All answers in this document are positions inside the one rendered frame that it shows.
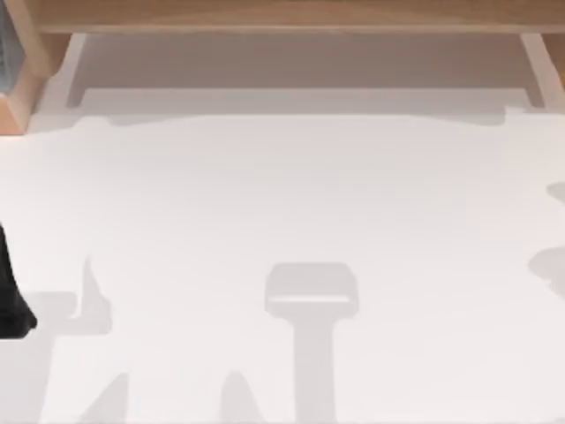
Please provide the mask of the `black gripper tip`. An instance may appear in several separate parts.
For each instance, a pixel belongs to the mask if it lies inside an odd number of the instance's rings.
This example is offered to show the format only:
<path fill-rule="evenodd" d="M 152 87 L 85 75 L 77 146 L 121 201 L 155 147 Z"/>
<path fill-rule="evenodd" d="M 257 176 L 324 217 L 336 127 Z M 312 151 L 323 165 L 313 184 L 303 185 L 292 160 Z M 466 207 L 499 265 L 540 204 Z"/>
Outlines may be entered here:
<path fill-rule="evenodd" d="M 14 277 L 4 227 L 0 224 L 0 340 L 21 339 L 37 324 Z"/>

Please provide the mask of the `wooden cupboard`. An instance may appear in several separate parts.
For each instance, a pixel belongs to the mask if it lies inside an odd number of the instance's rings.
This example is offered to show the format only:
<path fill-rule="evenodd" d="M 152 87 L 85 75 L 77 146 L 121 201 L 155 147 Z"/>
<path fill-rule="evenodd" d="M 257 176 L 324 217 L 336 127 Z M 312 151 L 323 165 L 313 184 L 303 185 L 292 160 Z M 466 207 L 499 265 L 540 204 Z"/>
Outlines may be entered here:
<path fill-rule="evenodd" d="M 537 34 L 565 87 L 565 0 L 0 0 L 33 73 L 83 36 L 69 103 L 118 89 L 518 88 Z"/>

